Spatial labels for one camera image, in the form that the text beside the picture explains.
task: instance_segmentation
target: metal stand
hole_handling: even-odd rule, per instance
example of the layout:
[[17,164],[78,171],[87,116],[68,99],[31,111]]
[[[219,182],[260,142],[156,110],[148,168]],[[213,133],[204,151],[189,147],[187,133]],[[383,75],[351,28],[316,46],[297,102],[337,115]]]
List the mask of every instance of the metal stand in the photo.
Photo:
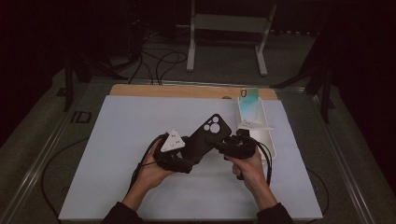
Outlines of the metal stand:
[[272,5],[270,14],[267,18],[235,17],[222,15],[207,15],[195,13],[195,0],[191,0],[191,26],[190,26],[190,47],[187,59],[187,71],[194,70],[195,58],[195,30],[218,30],[218,31],[238,31],[262,34],[262,42],[256,46],[257,62],[260,68],[260,75],[267,76],[262,50],[270,32],[272,20],[276,11],[276,5]]

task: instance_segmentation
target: white table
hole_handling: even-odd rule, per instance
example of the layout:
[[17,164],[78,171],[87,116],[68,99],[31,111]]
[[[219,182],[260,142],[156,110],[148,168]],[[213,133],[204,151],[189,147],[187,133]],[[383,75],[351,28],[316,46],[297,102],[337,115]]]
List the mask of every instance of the white table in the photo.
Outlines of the white table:
[[[60,219],[103,218],[122,200],[149,143],[177,129],[191,135],[219,113],[235,131],[235,100],[107,96],[81,158]],[[277,157],[271,189],[294,219],[321,218],[318,202],[280,101],[264,101]],[[258,212],[243,181],[216,150],[189,175],[174,174],[151,190],[139,208],[145,220],[252,220]]]

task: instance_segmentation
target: circular hole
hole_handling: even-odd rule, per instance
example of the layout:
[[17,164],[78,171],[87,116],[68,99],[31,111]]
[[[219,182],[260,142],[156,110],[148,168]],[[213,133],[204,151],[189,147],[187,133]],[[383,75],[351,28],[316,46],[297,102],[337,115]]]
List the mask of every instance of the circular hole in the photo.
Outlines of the circular hole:
[[217,123],[210,125],[210,132],[218,133],[220,131],[220,126]]

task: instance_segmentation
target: person's right hand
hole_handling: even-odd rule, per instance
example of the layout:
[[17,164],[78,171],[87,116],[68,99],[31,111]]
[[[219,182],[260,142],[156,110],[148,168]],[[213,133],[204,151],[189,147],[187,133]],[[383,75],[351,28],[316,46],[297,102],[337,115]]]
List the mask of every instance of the person's right hand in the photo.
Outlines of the person's right hand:
[[277,204],[274,194],[265,181],[264,170],[262,168],[262,155],[257,148],[254,155],[246,160],[238,160],[237,158],[228,156],[226,158],[233,163],[233,173],[244,176],[245,185],[253,194],[260,210],[273,207]]

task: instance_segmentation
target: black wire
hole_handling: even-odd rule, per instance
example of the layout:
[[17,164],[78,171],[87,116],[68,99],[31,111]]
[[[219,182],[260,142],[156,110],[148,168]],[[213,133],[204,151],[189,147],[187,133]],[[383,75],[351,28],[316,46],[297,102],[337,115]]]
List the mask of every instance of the black wire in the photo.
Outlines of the black wire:
[[43,173],[42,173],[42,175],[41,175],[41,182],[40,182],[41,192],[42,192],[42,194],[43,194],[44,200],[46,201],[47,205],[49,206],[49,208],[50,208],[52,214],[55,215],[55,218],[56,218],[56,220],[58,221],[59,224],[62,224],[62,221],[58,219],[58,216],[59,216],[59,215],[58,215],[58,212],[56,211],[55,207],[54,207],[54,206],[52,205],[52,203],[50,202],[50,199],[48,198],[47,193],[46,193],[45,188],[44,188],[44,177],[45,177],[45,175],[46,175],[47,168],[50,166],[50,163],[51,163],[59,154],[61,154],[61,152],[65,151],[65,150],[69,149],[70,147],[73,147],[73,146],[75,146],[75,145],[77,145],[77,144],[79,144],[79,143],[85,142],[85,141],[87,141],[88,139],[89,139],[89,137],[83,138],[83,139],[78,140],[77,142],[75,142],[75,143],[73,143],[73,144],[71,144],[71,145],[69,145],[69,146],[67,146],[67,147],[62,148],[62,149],[59,150],[57,153],[55,153],[55,154],[49,159],[49,161],[47,161],[46,166],[44,166]]
[[132,179],[131,179],[131,185],[129,186],[129,189],[134,185],[134,182],[136,182],[137,177],[139,176],[140,169],[147,164],[142,164],[145,161],[145,158],[149,154],[149,151],[151,150],[152,146],[154,145],[155,142],[157,142],[159,139],[164,138],[167,135],[167,133],[162,134],[158,137],[156,137],[154,140],[152,140],[151,144],[148,146],[148,149],[145,152],[145,155],[143,155],[142,160],[137,164],[136,169],[134,169],[134,173],[132,174]]
[[147,165],[151,165],[151,164],[154,164],[154,163],[157,163],[158,161],[152,161],[152,162],[149,162],[149,163],[146,163],[146,164],[143,164],[141,167],[143,167],[143,166],[147,166]]
[[244,137],[250,141],[253,141],[256,144],[256,146],[259,147],[259,149],[262,151],[262,154],[264,155],[265,160],[267,161],[267,179],[266,179],[266,181],[267,181],[268,186],[270,186],[271,177],[272,177],[272,155],[271,155],[270,149],[264,143],[261,143],[250,136],[244,136],[244,135],[240,135],[240,136]]
[[132,79],[134,79],[134,77],[136,76],[137,72],[140,70],[140,67],[142,66],[142,63],[143,63],[142,53],[139,54],[139,60],[140,60],[140,63],[137,66],[136,70],[134,70],[134,73],[132,74],[131,78],[129,79],[128,84],[131,84]]
[[185,62],[185,61],[187,60],[187,54],[186,54],[186,53],[178,52],[178,51],[175,51],[175,50],[173,50],[174,53],[182,54],[183,56],[185,56],[185,58],[184,58],[183,60],[180,60],[180,61],[169,62],[169,61],[166,61],[166,60],[164,60],[164,59],[162,59],[162,58],[159,58],[159,57],[157,57],[157,56],[155,56],[155,55],[152,55],[152,54],[150,54],[150,53],[148,53],[148,52],[146,52],[146,51],[144,51],[144,50],[142,50],[142,52],[145,53],[145,54],[147,54],[148,56],[150,56],[150,57],[152,57],[152,58],[155,58],[155,59],[157,59],[157,60],[160,60],[160,61],[163,62],[163,63],[183,63],[183,62]]
[[157,80],[158,80],[158,84],[159,84],[159,85],[162,85],[162,84],[163,84],[163,76],[164,76],[167,72],[169,72],[172,68],[174,68],[174,67],[177,65],[177,63],[173,63],[172,66],[171,66],[168,70],[166,70],[162,75],[159,75],[159,74],[158,74],[158,68],[160,67],[160,64],[161,64],[161,62],[163,61],[163,59],[166,58],[166,56],[169,56],[169,55],[172,55],[172,54],[174,54],[174,52],[170,52],[170,53],[164,54],[164,55],[161,57],[161,59],[157,62],[157,66],[155,67],[155,75],[156,75],[156,77],[157,77]]
[[[324,183],[323,179],[320,178],[319,175],[317,175],[315,172],[313,172],[311,169],[309,169],[309,168],[306,167],[306,166],[305,166],[305,169],[306,169],[307,171],[309,171],[311,174],[313,174],[314,176],[316,176],[316,177],[319,179],[319,181],[321,182],[321,184],[323,185],[323,187],[324,187],[324,189],[325,189],[325,191],[326,191],[326,206],[325,206],[325,208],[324,208],[324,210],[323,210],[323,212],[322,212],[322,215],[324,216],[324,215],[327,213],[327,210],[329,209],[329,203],[330,203],[329,190],[327,189],[326,184]],[[313,219],[313,220],[311,220],[311,221],[306,222],[305,224],[313,223],[314,221],[318,221],[318,219]]]

